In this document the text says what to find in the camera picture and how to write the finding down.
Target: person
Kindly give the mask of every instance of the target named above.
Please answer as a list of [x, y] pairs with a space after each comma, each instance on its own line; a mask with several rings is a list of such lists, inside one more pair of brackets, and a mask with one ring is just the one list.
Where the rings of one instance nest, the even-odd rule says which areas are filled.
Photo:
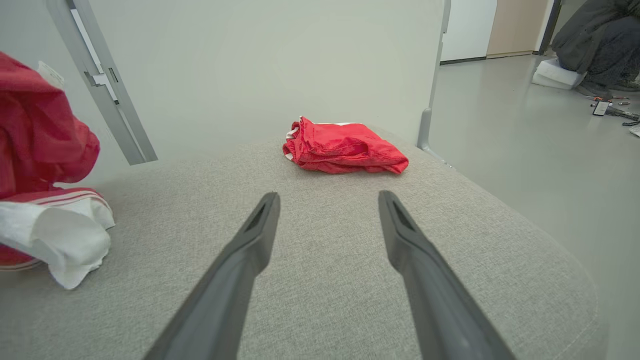
[[611, 98], [610, 90], [640, 91], [640, 0], [587, 0], [556, 34], [560, 66], [587, 73], [576, 87]]

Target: shoe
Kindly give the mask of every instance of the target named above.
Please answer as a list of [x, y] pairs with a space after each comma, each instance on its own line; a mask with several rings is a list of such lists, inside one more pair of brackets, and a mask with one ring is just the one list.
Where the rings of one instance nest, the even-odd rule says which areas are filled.
[[628, 91], [628, 92], [638, 92], [640, 91], [640, 83], [636, 83], [631, 80], [623, 80], [619, 83], [610, 86], [611, 90], [617, 91]]
[[587, 95], [589, 97], [601, 97], [604, 100], [610, 100], [613, 95], [604, 85], [592, 83], [590, 81], [583, 80], [575, 90], [580, 94]]

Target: black baseboard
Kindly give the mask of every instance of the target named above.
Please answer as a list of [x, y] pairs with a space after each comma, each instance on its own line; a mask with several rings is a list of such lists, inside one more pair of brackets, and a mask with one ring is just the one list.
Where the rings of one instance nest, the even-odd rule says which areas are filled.
[[448, 64], [466, 63], [468, 61], [478, 61], [478, 60], [486, 60], [486, 56], [482, 56], [480, 58], [468, 58], [468, 59], [441, 61], [440, 64], [441, 65], [448, 65]]

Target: white partition panel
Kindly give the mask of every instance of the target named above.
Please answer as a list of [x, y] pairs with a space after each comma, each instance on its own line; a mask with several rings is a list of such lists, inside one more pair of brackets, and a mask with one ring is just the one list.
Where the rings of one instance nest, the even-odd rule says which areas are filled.
[[65, 78], [64, 90], [74, 115], [100, 139], [100, 155], [83, 181], [91, 186], [129, 166], [74, 65], [44, 0], [0, 2], [0, 51], [32, 69], [42, 60]]
[[161, 160], [284, 140], [298, 115], [418, 139], [443, 0], [89, 3]]

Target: white label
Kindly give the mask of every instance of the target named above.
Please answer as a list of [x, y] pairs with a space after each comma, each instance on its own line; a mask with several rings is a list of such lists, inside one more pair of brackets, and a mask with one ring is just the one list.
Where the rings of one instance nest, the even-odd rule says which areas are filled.
[[65, 78], [60, 76], [58, 72], [52, 69], [42, 61], [38, 61], [38, 74], [42, 76], [49, 84], [56, 88], [62, 89], [65, 86]]

